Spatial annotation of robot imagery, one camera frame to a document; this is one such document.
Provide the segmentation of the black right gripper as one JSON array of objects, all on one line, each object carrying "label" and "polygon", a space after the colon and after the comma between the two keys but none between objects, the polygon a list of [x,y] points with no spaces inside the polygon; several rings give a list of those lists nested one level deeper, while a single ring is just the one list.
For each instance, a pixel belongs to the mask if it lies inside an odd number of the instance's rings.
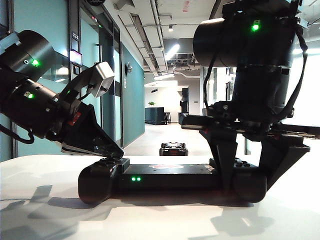
[{"label": "black right gripper", "polygon": [[266,188],[273,184],[300,158],[310,151],[302,140],[320,138],[320,128],[283,124],[292,117],[294,108],[278,102],[218,101],[204,110],[205,115],[183,114],[183,129],[199,130],[207,140],[222,183],[231,188],[234,161],[237,152],[237,134],[252,142],[261,142],[259,169],[266,175]]}]

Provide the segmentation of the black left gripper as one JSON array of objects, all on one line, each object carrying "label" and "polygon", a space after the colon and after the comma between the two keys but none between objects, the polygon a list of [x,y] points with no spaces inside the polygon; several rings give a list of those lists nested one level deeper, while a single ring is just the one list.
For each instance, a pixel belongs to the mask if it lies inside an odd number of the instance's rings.
[{"label": "black left gripper", "polygon": [[122,158],[124,151],[98,125],[92,104],[80,103],[62,124],[57,139],[61,151],[73,155]]}]

